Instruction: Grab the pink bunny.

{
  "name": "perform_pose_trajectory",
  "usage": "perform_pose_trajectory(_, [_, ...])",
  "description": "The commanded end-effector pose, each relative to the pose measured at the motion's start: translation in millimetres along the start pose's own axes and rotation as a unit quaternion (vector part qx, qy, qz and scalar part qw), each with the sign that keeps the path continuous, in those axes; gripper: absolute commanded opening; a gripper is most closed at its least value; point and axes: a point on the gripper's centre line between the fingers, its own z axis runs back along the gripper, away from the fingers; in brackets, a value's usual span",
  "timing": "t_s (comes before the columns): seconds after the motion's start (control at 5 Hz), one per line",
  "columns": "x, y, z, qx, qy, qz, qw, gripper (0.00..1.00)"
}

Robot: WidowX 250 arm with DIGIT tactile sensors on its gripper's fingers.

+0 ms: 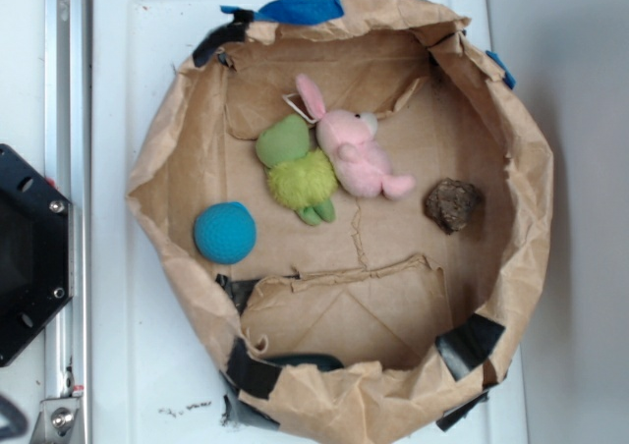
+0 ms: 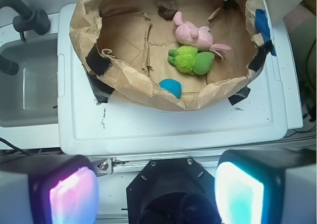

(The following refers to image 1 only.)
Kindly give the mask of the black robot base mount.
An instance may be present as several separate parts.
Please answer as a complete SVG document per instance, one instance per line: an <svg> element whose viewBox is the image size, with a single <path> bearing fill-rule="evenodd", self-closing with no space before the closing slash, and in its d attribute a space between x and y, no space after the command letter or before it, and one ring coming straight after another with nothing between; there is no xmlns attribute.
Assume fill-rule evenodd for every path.
<svg viewBox="0 0 629 444"><path fill-rule="evenodd" d="M1 145L1 365L10 365L71 297L72 204Z"/></svg>

